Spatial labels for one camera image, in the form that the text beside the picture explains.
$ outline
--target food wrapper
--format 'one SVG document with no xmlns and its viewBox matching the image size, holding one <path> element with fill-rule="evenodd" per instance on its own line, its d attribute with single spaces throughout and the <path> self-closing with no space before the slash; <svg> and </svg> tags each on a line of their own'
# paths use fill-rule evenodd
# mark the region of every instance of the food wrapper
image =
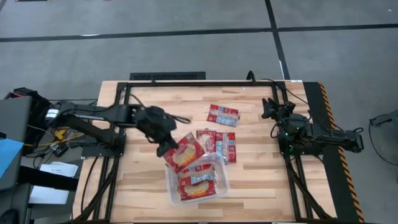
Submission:
<svg viewBox="0 0 398 224">
<path fill-rule="evenodd" d="M 236 127 L 239 120 L 239 111 L 218 105 L 210 105 L 207 121 Z"/>
<path fill-rule="evenodd" d="M 216 133 L 216 152 L 223 155 L 225 163 L 236 162 L 235 133 Z"/>
<path fill-rule="evenodd" d="M 178 149 L 170 149 L 163 155 L 163 158 L 175 173 L 179 173 L 204 153 L 202 146 L 193 137 L 193 134 L 189 133 L 178 142 Z"/>
<path fill-rule="evenodd" d="M 204 141 L 207 153 L 216 152 L 216 131 L 198 130 L 197 139 Z"/>
<path fill-rule="evenodd" d="M 189 167 L 179 177 L 181 200 L 206 197 L 216 194 L 215 169 L 211 164 Z"/>
</svg>

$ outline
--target cable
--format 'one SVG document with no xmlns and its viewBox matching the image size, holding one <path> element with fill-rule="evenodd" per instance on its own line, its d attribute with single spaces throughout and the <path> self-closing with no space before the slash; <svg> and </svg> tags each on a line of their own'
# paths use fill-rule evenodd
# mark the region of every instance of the cable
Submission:
<svg viewBox="0 0 398 224">
<path fill-rule="evenodd" d="M 98 100 L 98 99 L 59 99 L 59 100 L 48 100 L 48 101 L 91 101 L 91 100 Z"/>
<path fill-rule="evenodd" d="M 12 203 L 13 203 L 13 201 L 14 201 L 14 196 L 15 196 L 15 193 L 17 192 L 19 186 L 20 186 L 20 184 L 17 184 L 17 185 L 15 186 L 14 191 L 12 192 L 11 203 L 10 203 L 10 209 L 12 209 Z"/>
<path fill-rule="evenodd" d="M 31 153 L 28 153 L 28 154 L 26 154 L 26 155 L 24 155 L 26 158 L 35 158 L 35 157 L 37 157 L 37 155 L 39 155 L 39 154 L 37 154 L 37 155 L 35 155 L 35 156 L 29 156 L 29 155 L 31 155 L 31 154 L 33 154 L 33 153 L 39 153 L 39 152 L 44 152 L 44 151 L 46 151 L 48 148 L 45 148 L 45 149 L 42 149 L 42 150 L 39 150 L 39 151 L 35 151 L 35 152 L 31 152 Z"/>
<path fill-rule="evenodd" d="M 80 137 L 82 137 L 82 136 L 84 136 L 84 134 L 78 134 L 78 135 L 76 135 L 76 136 L 74 136 L 74 137 L 70 137 L 70 138 L 68 138 L 68 139 L 64 139 L 64 140 L 61 140 L 61 141 L 55 141 L 55 142 L 49 142 L 49 143 L 39 144 L 37 147 L 50 146 L 50 145 L 52 145 L 52 144 L 58 144 L 58 143 L 62 143 L 62 142 L 67 142 L 67 141 L 70 141 L 70 140 L 72 140 L 72 139 L 80 138 Z M 32 144 L 24 144 L 24 146 L 33 146 L 33 145 L 32 145 Z"/>
<path fill-rule="evenodd" d="M 321 159 L 319 156 L 313 155 L 315 156 L 317 159 L 319 159 L 319 161 L 321 161 L 323 163 L 323 159 Z"/>
<path fill-rule="evenodd" d="M 184 118 L 184 117 L 181 117 L 181 116 L 172 115 L 172 114 L 168 114 L 168 113 L 166 113 L 166 114 L 169 115 L 174 120 L 179 121 L 179 122 L 181 122 L 183 124 L 190 124 L 191 123 L 191 120 L 188 119 L 188 118 Z"/>
<path fill-rule="evenodd" d="M 87 184 L 88 184 L 88 180 L 90 179 L 90 175 L 91 172 L 93 171 L 94 165 L 97 162 L 98 156 L 95 157 L 94 162 L 92 163 L 90 170 L 88 171 L 88 175 L 87 175 L 87 179 L 86 179 L 86 183 L 85 183 L 85 188 L 83 189 L 83 195 L 81 196 L 81 205 L 80 205 L 80 215 L 83 213 L 83 202 L 85 199 L 85 194 L 86 194 L 86 189 L 87 189 Z"/>
<path fill-rule="evenodd" d="M 354 129 L 354 132 L 356 132 L 357 134 L 360 134 L 363 132 L 363 130 L 364 129 L 362 127 L 359 127 L 359 128 Z"/>
<path fill-rule="evenodd" d="M 33 162 L 32 162 L 33 163 L 33 168 L 35 168 L 35 169 L 39 169 L 40 168 L 40 163 L 43 161 L 44 157 L 46 155 L 48 155 L 49 153 L 51 153 L 51 151 L 50 152 L 46 152 L 49 148 L 50 148 L 50 146 L 47 146 L 41 153 L 37 154 L 36 156 L 28 157 L 28 158 L 34 158 Z M 40 158 L 40 161 L 39 161 L 39 164 L 36 166 L 36 159 L 37 158 Z"/>
<path fill-rule="evenodd" d="M 294 97 L 296 97 L 297 99 L 301 100 L 302 102 L 304 102 L 306 105 L 308 105 L 308 102 L 306 102 L 305 100 L 301 99 L 300 97 L 296 96 L 294 93 L 292 93 L 288 88 L 280 85 L 279 83 L 277 83 L 276 81 L 270 79 L 270 78 L 262 78 L 261 80 L 268 80 L 271 81 L 273 83 L 275 83 L 279 88 L 288 91 L 291 95 L 293 95 Z"/>
<path fill-rule="evenodd" d="M 144 108 L 146 108 L 145 106 L 144 106 L 144 104 L 142 103 L 142 101 L 138 98 L 138 97 L 136 97 L 134 94 L 132 94 L 132 93 L 130 93 L 130 96 L 132 96 L 132 97 L 134 97 L 134 99 L 136 99 L 137 101 L 138 101 L 138 103 L 141 105 L 141 106 L 143 106 Z M 191 120 L 190 119 L 188 119 L 188 118 L 184 118 L 184 117 L 181 117 L 181 116 L 177 116 L 177 115 L 172 115 L 172 114 L 168 114 L 168 113 L 165 113 L 166 115 L 169 115 L 171 118 L 173 118 L 174 120 L 176 120 L 176 121 L 178 121 L 178 122 L 181 122 L 181 123 L 183 123 L 183 124 L 190 124 L 191 123 Z"/>
<path fill-rule="evenodd" d="M 98 102 L 98 100 L 95 100 L 95 101 L 92 101 L 91 103 L 89 103 L 88 105 L 89 105 L 89 106 L 96 105 L 97 102 Z"/>
<path fill-rule="evenodd" d="M 134 97 L 134 99 L 136 99 L 141 106 L 145 107 L 141 100 L 139 100 L 139 98 L 136 97 L 134 94 L 130 93 L 130 96 Z"/>
<path fill-rule="evenodd" d="M 53 133 L 51 133 L 50 131 L 47 131 L 47 130 L 44 130 L 44 129 L 42 129 L 42 128 L 38 128 L 38 127 L 35 127 L 35 126 L 32 126 L 32 125 L 27 125 L 28 127 L 30 127 L 30 128 L 34 128 L 34 129 L 37 129 L 37 130 L 39 130 L 39 131 L 43 131 L 43 132 L 45 132 L 45 133 L 47 133 L 47 134 L 51 134 L 52 136 L 54 136 L 54 137 L 56 137 L 56 135 L 54 135 Z"/>
<path fill-rule="evenodd" d="M 52 155 L 54 155 L 54 153 L 52 153 L 52 150 L 50 152 L 50 156 L 47 158 L 47 160 L 45 162 L 43 162 L 42 164 L 46 164 L 46 162 L 48 162 L 50 160 L 50 158 L 52 157 Z"/>
<path fill-rule="evenodd" d="M 279 123 L 281 123 L 282 121 L 286 121 L 286 120 L 288 120 L 288 121 L 302 121 L 301 119 L 282 118 L 281 120 L 279 120 L 278 122 L 276 122 L 276 123 L 274 124 L 274 126 L 272 127 L 271 133 L 270 133 L 271 138 L 277 138 L 277 137 L 278 137 L 278 135 L 272 136 L 272 133 L 274 132 L 275 127 L 276 127 Z"/>
<path fill-rule="evenodd" d="M 275 83 L 280 89 L 283 89 L 283 90 L 289 92 L 291 95 L 293 95 L 293 96 L 296 97 L 297 99 L 301 100 L 301 101 L 304 102 L 306 105 L 309 105 L 307 101 L 305 101 L 305 100 L 303 100 L 302 98 L 298 97 L 297 95 L 295 95 L 294 93 L 292 93 L 288 88 L 286 88 L 286 87 L 280 85 L 280 84 L 277 83 L 276 81 L 274 81 L 274 80 L 272 80 L 272 79 L 270 79 L 270 78 L 262 78 L 262 80 L 269 80 L 269 81 Z M 325 115 L 323 115 L 323 114 L 321 114 L 321 113 L 319 113 L 319 112 L 317 112 L 317 114 L 321 115 L 322 117 L 324 117 L 324 118 L 326 118 L 326 119 L 329 119 L 329 118 L 327 118 Z M 339 127 L 337 124 L 333 124 L 333 125 L 336 126 L 338 129 L 343 130 L 343 129 L 342 129 L 341 127 Z"/>
<path fill-rule="evenodd" d="M 372 147 L 373 147 L 374 151 L 376 152 L 376 154 L 377 154 L 382 160 L 384 160 L 386 163 L 389 163 L 389 164 L 394 165 L 394 166 L 398 166 L 398 164 L 395 164 L 395 163 L 393 163 L 393 162 L 390 162 L 390 161 L 388 161 L 387 159 L 385 159 L 384 157 L 382 157 L 382 156 L 380 155 L 380 153 L 379 153 L 379 152 L 376 150 L 376 148 L 374 147 L 373 139 L 372 139 L 372 134 L 371 134 L 371 123 L 369 123 L 368 131 L 369 131 L 369 139 L 371 140 Z"/>
<path fill-rule="evenodd" d="M 314 118 L 318 121 L 319 125 L 320 125 L 325 131 L 331 133 L 331 131 L 330 131 L 329 129 L 327 129 L 327 128 L 322 124 L 322 122 L 321 122 L 316 116 L 312 116 L 312 119 L 314 119 Z"/>
<path fill-rule="evenodd" d="M 118 106 L 118 105 L 111 105 L 111 106 L 109 106 L 107 108 L 103 108 L 103 109 L 100 109 L 100 110 L 85 110 L 85 109 L 71 108 L 71 109 L 67 109 L 65 111 L 62 111 L 62 113 L 60 113 L 60 115 L 61 114 L 65 114 L 68 111 L 73 111 L 73 110 L 75 110 L 75 111 L 85 111 L 85 112 L 91 112 L 91 113 L 102 112 L 102 111 L 107 111 L 107 110 L 109 110 L 111 108 L 114 108 L 115 106 Z"/>
</svg>

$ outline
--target wooden table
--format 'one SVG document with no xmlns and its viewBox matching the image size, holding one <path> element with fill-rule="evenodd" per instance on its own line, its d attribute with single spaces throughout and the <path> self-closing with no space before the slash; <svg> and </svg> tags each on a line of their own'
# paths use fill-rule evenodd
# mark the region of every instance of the wooden table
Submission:
<svg viewBox="0 0 398 224">
<path fill-rule="evenodd" d="M 286 87 L 306 100 L 303 83 L 286 82 Z M 117 82 L 105 81 L 99 93 L 98 105 L 114 102 Z M 156 157 L 156 145 L 149 144 L 142 133 L 128 129 L 125 154 L 120 159 L 111 222 L 258 222 L 294 221 L 292 200 L 283 158 L 279 146 L 270 137 L 275 121 L 262 119 L 262 98 L 272 97 L 269 86 L 216 87 L 134 87 L 132 92 L 147 106 L 156 105 L 170 114 L 192 119 L 192 124 L 177 123 L 172 132 L 180 139 L 197 129 L 215 128 L 236 133 L 237 163 L 226 166 L 231 190 L 225 198 L 184 206 L 170 204 L 165 183 L 165 161 Z M 291 94 L 296 113 L 308 116 L 308 105 Z M 206 121 L 210 104 L 238 109 L 241 119 L 232 128 Z M 108 123 L 94 122 L 101 128 Z M 80 214 L 82 191 L 93 158 L 85 159 L 73 214 Z M 309 191 L 335 217 L 328 179 L 323 164 L 314 156 L 302 156 Z M 84 198 L 84 207 L 94 196 L 100 177 L 102 158 L 91 174 Z M 298 190 L 302 216 L 303 198 Z M 101 205 L 100 218 L 106 204 Z"/>
</svg>

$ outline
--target plastic container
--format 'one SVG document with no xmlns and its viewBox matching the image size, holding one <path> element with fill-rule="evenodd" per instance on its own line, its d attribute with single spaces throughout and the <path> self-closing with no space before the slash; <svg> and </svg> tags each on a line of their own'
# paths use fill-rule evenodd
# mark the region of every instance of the plastic container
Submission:
<svg viewBox="0 0 398 224">
<path fill-rule="evenodd" d="M 200 198 L 182 200 L 180 194 L 180 183 L 179 177 L 181 174 L 176 174 L 173 170 L 166 166 L 166 185 L 167 191 L 170 195 L 170 202 L 174 205 L 183 205 L 187 203 L 203 202 L 205 200 L 225 197 L 229 190 L 229 181 L 226 175 L 226 169 L 223 158 L 217 153 L 205 154 L 195 162 L 190 164 L 190 167 L 202 166 L 205 164 L 211 164 L 215 170 L 215 182 L 216 182 L 216 193 Z"/>
</svg>

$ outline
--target black metal frame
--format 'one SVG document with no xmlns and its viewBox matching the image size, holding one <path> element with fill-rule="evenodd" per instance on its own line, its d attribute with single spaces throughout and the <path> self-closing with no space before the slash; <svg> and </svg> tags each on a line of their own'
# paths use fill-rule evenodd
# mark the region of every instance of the black metal frame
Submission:
<svg viewBox="0 0 398 224">
<path fill-rule="evenodd" d="M 242 81 L 242 82 L 145 82 L 145 83 L 118 83 L 117 87 L 117 93 L 115 97 L 114 103 L 119 103 L 121 99 L 121 93 L 123 90 L 125 90 L 125 95 L 124 96 L 129 96 L 131 92 L 131 88 L 133 87 L 153 87 L 153 86 L 158 86 L 158 87 L 171 87 L 171 86 L 269 86 L 272 88 L 272 95 L 273 99 L 276 102 L 279 102 L 279 97 L 278 97 L 278 90 L 282 92 L 282 97 L 284 103 L 288 102 L 287 99 L 287 92 L 285 89 L 278 89 L 278 86 L 284 86 L 284 82 L 257 82 L 254 74 L 252 72 L 248 73 L 248 76 L 246 77 L 247 81 Z M 124 98 L 124 104 L 129 103 L 129 97 Z M 125 132 L 124 128 L 121 128 L 119 130 L 120 132 Z M 300 158 L 300 155 L 295 156 L 295 162 L 297 166 L 297 171 L 298 174 L 294 171 L 293 165 L 291 161 L 285 160 L 285 165 L 287 169 L 287 176 L 289 180 L 289 187 L 290 187 L 290 194 L 292 196 L 292 203 L 293 203 L 293 208 L 294 208 L 294 214 L 295 214 L 295 219 L 296 222 L 307 222 L 307 223 L 333 223 L 336 222 L 337 220 L 332 219 L 329 215 L 327 215 L 322 208 L 317 204 L 315 199 L 311 196 L 311 193 L 307 190 L 307 184 L 305 181 L 305 175 L 304 175 L 304 170 L 303 170 L 303 165 L 302 161 Z M 103 165 L 101 168 L 101 176 L 99 178 L 99 189 L 101 187 L 101 191 L 104 191 L 108 185 L 109 185 L 109 194 L 108 194 L 108 199 L 106 202 L 106 210 L 105 210 L 105 218 L 104 219 L 98 219 L 99 213 L 100 213 L 100 205 L 101 205 L 101 197 L 96 198 L 96 205 L 94 208 L 94 214 L 93 214 L 93 219 L 90 221 L 77 221 L 75 223 L 109 223 L 110 218 L 111 218 L 111 211 L 113 207 L 113 199 L 114 199 L 114 191 L 116 187 L 116 176 L 118 172 L 118 166 L 119 166 L 119 157 L 114 158 L 114 163 L 113 166 L 108 174 L 108 177 L 106 178 L 106 173 L 108 171 L 108 164 L 109 164 L 109 158 L 105 157 L 103 161 Z M 109 175 L 112 175 L 111 182 L 105 181 L 109 180 Z M 297 197 L 297 191 L 295 186 L 297 186 L 302 192 L 304 196 L 304 201 L 305 201 L 305 211 L 307 213 L 306 218 L 302 218 L 301 213 L 300 213 L 300 207 L 299 207 L 299 200 Z M 322 218 L 321 220 L 317 220 L 313 218 L 313 213 L 312 210 L 314 210 L 317 215 Z"/>
</svg>

